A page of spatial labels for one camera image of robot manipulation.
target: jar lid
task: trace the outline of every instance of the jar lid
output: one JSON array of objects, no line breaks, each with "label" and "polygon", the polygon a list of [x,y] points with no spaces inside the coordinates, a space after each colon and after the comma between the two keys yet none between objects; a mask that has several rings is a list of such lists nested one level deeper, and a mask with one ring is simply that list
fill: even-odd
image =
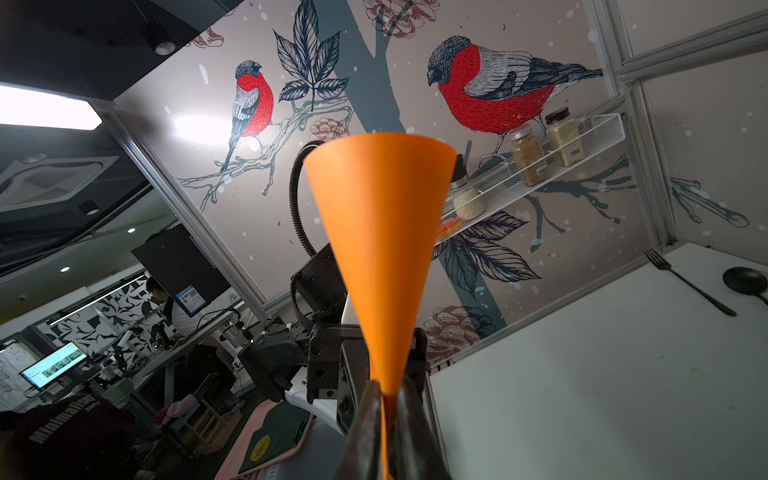
[{"label": "jar lid", "polygon": [[512,131],[512,133],[509,135],[510,140],[520,140],[525,135],[531,133],[531,125],[525,123],[523,125],[520,125],[516,129]]},{"label": "jar lid", "polygon": [[464,166],[464,155],[456,155],[456,165],[453,167],[453,177],[451,178],[451,190],[463,187],[469,182],[467,176],[467,167]]},{"label": "jar lid", "polygon": [[571,115],[571,112],[568,111],[568,107],[561,108],[560,110],[555,110],[546,117],[544,117],[544,120],[547,122],[547,125],[553,124],[556,121],[563,120],[564,118],[568,118]]}]

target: red-breasted bird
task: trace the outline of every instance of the red-breasted bird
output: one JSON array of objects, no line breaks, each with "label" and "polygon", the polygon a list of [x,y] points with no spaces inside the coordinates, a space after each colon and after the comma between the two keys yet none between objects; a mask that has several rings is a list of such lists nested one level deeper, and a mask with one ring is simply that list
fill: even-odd
[{"label": "red-breasted bird", "polygon": [[535,58],[526,51],[493,51],[455,36],[429,58],[427,81],[438,83],[456,120],[472,130],[498,135],[498,154],[510,130],[537,118],[566,87],[603,76],[578,64]]},{"label": "red-breasted bird", "polygon": [[272,89],[264,75],[259,72],[261,65],[253,60],[246,60],[235,68],[237,93],[235,104],[232,106],[232,134],[230,135],[230,151],[221,171],[230,165],[230,158],[240,139],[259,137],[259,134],[272,121],[272,110],[275,99]]}]

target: wire shelf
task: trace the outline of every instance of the wire shelf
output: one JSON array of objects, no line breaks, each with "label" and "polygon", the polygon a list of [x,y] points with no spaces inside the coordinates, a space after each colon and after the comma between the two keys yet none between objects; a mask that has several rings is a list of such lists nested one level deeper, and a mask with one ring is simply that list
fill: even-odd
[{"label": "wire shelf", "polygon": [[[578,167],[584,162],[595,158],[608,148],[619,144],[627,137],[619,114],[595,115],[590,118],[579,120],[577,125],[579,132],[578,138],[581,139],[581,143],[584,147],[584,160],[580,160],[570,167],[563,167],[559,163],[556,163],[555,159],[558,157],[557,153],[564,148],[569,147],[569,145],[566,144],[556,150],[551,150],[549,140],[545,138],[542,140],[541,146],[547,154],[528,165],[526,168],[518,170],[517,164],[511,158],[502,161],[499,165],[496,165],[489,171],[470,180],[470,183],[474,184],[475,187],[480,190],[480,194],[477,197],[459,205],[454,205],[455,195],[448,198],[442,211],[441,221],[443,222],[444,228],[441,229],[441,231],[443,233],[439,237],[437,243],[444,242],[457,233],[461,233],[472,225],[483,221],[500,209],[507,207],[509,204],[538,190],[555,178],[560,177],[571,168]],[[541,183],[532,187],[529,187],[521,181],[521,173],[525,170],[535,170],[544,164],[547,165],[549,170],[549,177],[546,180],[543,180]],[[471,206],[473,202],[482,202],[485,205],[483,213],[472,220],[464,221],[459,219],[456,210],[462,207]]]}]

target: monitor screen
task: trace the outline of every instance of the monitor screen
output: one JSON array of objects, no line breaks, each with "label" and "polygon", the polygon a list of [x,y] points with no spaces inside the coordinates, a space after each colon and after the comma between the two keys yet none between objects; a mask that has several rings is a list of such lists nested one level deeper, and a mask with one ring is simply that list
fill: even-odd
[{"label": "monitor screen", "polygon": [[22,376],[33,386],[41,389],[86,357],[87,355],[77,345],[70,342],[27,368],[22,372]]}]

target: black ladle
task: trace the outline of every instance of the black ladle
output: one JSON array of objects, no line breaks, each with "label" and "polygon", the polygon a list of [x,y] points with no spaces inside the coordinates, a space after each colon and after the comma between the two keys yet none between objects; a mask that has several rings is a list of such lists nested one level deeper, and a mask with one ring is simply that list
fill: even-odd
[{"label": "black ladle", "polygon": [[754,295],[768,303],[766,297],[760,295],[768,289],[768,279],[757,270],[745,266],[729,268],[723,273],[723,282],[734,292]]}]

